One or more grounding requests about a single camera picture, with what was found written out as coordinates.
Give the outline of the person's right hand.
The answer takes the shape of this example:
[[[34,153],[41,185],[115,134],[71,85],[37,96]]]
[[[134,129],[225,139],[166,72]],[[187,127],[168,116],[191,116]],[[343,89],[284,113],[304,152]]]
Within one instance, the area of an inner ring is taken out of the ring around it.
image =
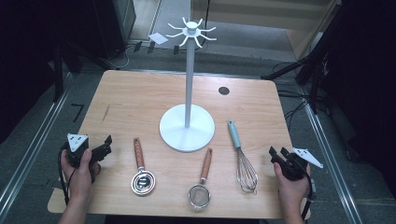
[[[305,194],[309,190],[309,183],[306,177],[297,181],[288,180],[282,174],[280,165],[274,163],[274,171],[278,181],[279,200],[285,205],[300,205]]]

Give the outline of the white utensil stand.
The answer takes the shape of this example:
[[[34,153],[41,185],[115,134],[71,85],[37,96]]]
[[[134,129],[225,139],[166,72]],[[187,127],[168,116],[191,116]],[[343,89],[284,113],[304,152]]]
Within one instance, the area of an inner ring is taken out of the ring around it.
[[[159,131],[163,141],[172,149],[193,152],[207,146],[216,130],[215,121],[210,113],[201,106],[192,103],[195,48],[202,47],[198,38],[210,40],[210,37],[205,36],[204,32],[211,32],[215,30],[215,27],[209,30],[201,29],[200,25],[203,20],[187,21],[183,18],[182,21],[183,27],[176,27],[169,23],[169,26],[174,30],[179,30],[179,33],[167,35],[167,37],[174,38],[183,35],[184,40],[179,46],[187,46],[185,103],[175,105],[163,114]]]

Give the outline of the black metal stand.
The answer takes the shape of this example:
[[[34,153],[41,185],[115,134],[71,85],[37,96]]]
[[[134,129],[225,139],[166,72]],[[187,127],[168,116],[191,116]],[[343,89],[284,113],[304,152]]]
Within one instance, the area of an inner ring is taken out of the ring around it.
[[[349,8],[348,0],[341,0],[341,4],[338,10],[335,12],[333,19],[324,31],[322,37],[314,48],[302,59],[295,63],[292,63],[270,75],[261,76],[264,80],[274,80],[281,77],[288,72],[300,68],[300,71],[295,78],[298,85],[305,85],[309,79],[312,79],[311,89],[309,92],[308,104],[312,111],[317,114],[318,108],[318,86],[321,77],[324,72],[323,62],[326,55],[330,52],[332,44],[335,43],[338,33],[340,31],[340,25],[343,18],[345,17]]]

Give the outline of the wooden-handled mesh strainer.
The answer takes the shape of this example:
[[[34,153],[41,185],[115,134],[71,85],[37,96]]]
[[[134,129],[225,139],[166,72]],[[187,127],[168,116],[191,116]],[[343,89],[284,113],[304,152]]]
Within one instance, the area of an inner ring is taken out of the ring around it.
[[[208,178],[212,154],[213,150],[209,148],[205,154],[200,181],[198,184],[193,185],[188,192],[189,202],[197,211],[206,208],[210,203],[211,195],[209,189],[205,185],[205,182]]]

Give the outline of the dark cabinet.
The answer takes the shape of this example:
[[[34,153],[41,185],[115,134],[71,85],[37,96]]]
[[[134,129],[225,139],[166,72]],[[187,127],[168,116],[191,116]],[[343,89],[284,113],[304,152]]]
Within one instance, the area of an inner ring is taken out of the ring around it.
[[[100,56],[111,59],[125,51],[134,28],[134,0],[92,0],[100,32]]]

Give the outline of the metal floor rail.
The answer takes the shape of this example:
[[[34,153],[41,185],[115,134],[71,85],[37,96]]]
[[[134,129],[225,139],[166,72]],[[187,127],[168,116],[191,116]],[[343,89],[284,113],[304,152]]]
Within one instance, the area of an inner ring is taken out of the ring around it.
[[[66,89],[55,102],[46,100],[45,93],[0,145],[0,221],[7,216],[20,192],[69,92]]]
[[[363,224],[361,214],[349,190],[347,182],[344,179],[338,162],[332,153],[332,147],[322,128],[318,115],[313,112],[309,105],[305,107],[305,112],[318,140],[319,148],[326,162],[327,169],[332,177],[332,182],[334,183],[341,205],[345,210],[349,224]]]

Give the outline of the teal-handled wire whisk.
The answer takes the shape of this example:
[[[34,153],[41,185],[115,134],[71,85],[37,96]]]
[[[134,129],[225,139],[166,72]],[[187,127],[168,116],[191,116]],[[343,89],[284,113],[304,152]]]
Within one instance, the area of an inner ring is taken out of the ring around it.
[[[233,141],[233,147],[237,154],[236,180],[242,191],[245,193],[256,194],[258,184],[257,173],[242,150],[241,142],[234,122],[229,119],[227,124],[229,134]]]

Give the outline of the white paper sheet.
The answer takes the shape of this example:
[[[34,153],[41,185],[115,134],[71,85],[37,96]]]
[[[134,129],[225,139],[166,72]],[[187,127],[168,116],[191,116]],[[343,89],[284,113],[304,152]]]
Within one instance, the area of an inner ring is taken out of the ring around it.
[[[150,38],[151,41],[155,42],[158,45],[161,45],[168,41],[168,39],[165,36],[159,33],[151,34],[148,37]]]

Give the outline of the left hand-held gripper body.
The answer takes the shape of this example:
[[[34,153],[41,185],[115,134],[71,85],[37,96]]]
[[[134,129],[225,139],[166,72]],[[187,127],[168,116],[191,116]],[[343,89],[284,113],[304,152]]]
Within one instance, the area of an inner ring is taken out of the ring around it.
[[[69,133],[64,150],[64,168],[79,168],[89,149],[89,136],[87,134]]]

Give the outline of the beige wooden panel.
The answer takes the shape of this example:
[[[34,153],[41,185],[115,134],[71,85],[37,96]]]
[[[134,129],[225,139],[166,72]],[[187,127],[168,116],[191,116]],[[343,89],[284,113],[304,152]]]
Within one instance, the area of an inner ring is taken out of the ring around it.
[[[190,0],[191,17],[285,29],[296,59],[332,20],[340,0]]]

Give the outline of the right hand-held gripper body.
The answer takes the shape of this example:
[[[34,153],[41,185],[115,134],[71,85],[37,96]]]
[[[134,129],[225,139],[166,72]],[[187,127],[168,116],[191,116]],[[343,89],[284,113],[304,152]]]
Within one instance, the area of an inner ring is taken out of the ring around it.
[[[294,147],[290,154],[291,158],[289,160],[285,159],[280,164],[282,174],[288,180],[297,181],[302,179],[305,176],[308,163],[318,168],[323,167],[323,164],[308,149]]]

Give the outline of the person's left hand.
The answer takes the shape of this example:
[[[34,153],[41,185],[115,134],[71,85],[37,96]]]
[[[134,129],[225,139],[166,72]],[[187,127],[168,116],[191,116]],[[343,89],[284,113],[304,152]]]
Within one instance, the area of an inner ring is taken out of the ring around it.
[[[92,151],[90,149],[84,151],[78,168],[70,165],[67,156],[68,152],[64,149],[61,155],[61,168],[70,190],[69,203],[89,204],[92,197],[92,177],[90,170],[93,170],[93,173],[98,175],[101,171],[100,164],[98,162],[90,164],[92,158]]]

